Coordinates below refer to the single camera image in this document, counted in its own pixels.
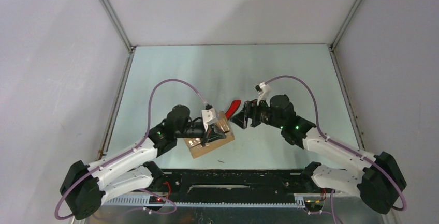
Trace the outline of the brown cardboard express box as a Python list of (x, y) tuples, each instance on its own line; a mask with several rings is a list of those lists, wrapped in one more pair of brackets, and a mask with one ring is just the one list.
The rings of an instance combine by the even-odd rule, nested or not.
[(220, 148), (223, 145), (233, 141), (235, 139), (232, 127), (230, 125), (227, 116), (223, 111), (219, 112), (219, 120), (216, 122), (215, 129), (224, 133), (225, 137), (217, 139), (212, 142), (208, 142), (205, 146), (201, 145), (201, 140), (199, 138), (184, 138), (184, 142), (189, 149), (191, 156), (196, 159), (201, 157), (213, 150)]

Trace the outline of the red black utility knife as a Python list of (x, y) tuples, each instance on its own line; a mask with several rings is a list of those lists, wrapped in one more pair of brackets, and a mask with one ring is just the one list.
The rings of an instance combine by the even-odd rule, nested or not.
[(241, 105), (241, 100), (233, 100), (229, 106), (229, 108), (225, 112), (226, 119), (229, 120), (239, 109)]

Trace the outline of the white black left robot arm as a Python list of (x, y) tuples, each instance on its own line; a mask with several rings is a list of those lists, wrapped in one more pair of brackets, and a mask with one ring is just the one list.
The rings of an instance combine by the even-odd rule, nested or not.
[(63, 202), (72, 216), (81, 220), (93, 215), (108, 200), (129, 191), (160, 190), (164, 178), (153, 160), (176, 147), (178, 139), (199, 139), (205, 146), (226, 138), (218, 124), (224, 120), (225, 113), (212, 106), (195, 119), (191, 119), (187, 106), (174, 106), (159, 124), (127, 148), (89, 164), (81, 160), (73, 163), (60, 187)]

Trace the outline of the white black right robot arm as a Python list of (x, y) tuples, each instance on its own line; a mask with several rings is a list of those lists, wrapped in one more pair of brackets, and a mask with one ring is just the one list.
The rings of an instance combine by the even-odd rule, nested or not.
[(392, 155), (375, 155), (331, 139), (316, 124), (297, 115), (286, 95), (276, 95), (269, 102), (246, 101), (230, 121), (242, 129), (260, 124), (278, 128), (290, 145), (323, 155), (341, 166), (336, 169), (320, 162), (310, 163), (301, 173), (301, 185), (308, 192), (318, 188), (338, 190), (359, 197), (379, 214), (388, 214), (407, 187)]

